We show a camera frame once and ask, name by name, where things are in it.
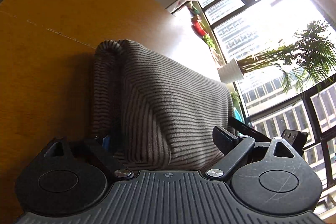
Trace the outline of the striped grey knit sweater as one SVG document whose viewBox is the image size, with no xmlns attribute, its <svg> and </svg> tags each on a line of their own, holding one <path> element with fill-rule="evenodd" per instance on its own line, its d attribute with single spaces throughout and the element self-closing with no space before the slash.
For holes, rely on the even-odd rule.
<svg viewBox="0 0 336 224">
<path fill-rule="evenodd" d="M 213 129 L 229 129 L 228 87 L 130 40 L 106 40 L 93 67 L 92 132 L 110 136 L 132 170 L 205 170 L 223 154 Z"/>
</svg>

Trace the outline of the teal plastic bucket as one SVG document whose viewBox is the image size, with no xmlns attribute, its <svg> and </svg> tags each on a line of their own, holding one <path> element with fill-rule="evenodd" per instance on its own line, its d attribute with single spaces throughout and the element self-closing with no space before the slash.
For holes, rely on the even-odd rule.
<svg viewBox="0 0 336 224">
<path fill-rule="evenodd" d="M 242 123 L 244 123 L 244 119 L 240 115 L 240 112 L 237 108 L 234 108 L 234 118 Z"/>
</svg>

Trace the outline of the tall green palm plant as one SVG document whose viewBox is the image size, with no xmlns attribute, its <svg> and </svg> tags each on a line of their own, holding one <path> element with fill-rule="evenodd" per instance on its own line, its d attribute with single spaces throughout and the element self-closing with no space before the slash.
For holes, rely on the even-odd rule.
<svg viewBox="0 0 336 224">
<path fill-rule="evenodd" d="M 282 73 L 281 88 L 287 93 L 292 87 L 302 90 L 310 82 L 329 80 L 335 71 L 335 41 L 330 38 L 332 27 L 327 21 L 314 20 L 293 35 L 294 42 L 276 49 L 263 50 L 237 61 L 243 75 L 275 67 Z"/>
</svg>

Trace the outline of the small green potted plant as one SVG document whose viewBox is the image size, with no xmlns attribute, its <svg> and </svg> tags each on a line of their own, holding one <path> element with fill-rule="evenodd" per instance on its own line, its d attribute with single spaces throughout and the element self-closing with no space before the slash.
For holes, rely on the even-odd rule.
<svg viewBox="0 0 336 224">
<path fill-rule="evenodd" d="M 210 49 L 214 49 L 216 50 L 216 46 L 214 44 L 214 41 L 213 39 L 211 38 L 211 36 L 209 34 L 205 34 L 203 37 L 202 37 L 202 40 L 208 45 L 208 47 Z"/>
</svg>

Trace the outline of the red plastic basin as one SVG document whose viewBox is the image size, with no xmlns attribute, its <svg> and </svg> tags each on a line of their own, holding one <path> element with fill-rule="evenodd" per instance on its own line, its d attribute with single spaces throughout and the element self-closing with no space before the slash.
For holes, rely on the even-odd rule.
<svg viewBox="0 0 336 224">
<path fill-rule="evenodd" d="M 196 17 L 193 17 L 191 19 L 191 22 L 192 22 L 192 28 L 193 30 L 201 37 L 203 38 L 204 36 L 206 36 L 208 33 L 206 32 L 206 30 L 203 28 L 203 25 L 201 23 L 201 21 L 196 18 Z"/>
</svg>

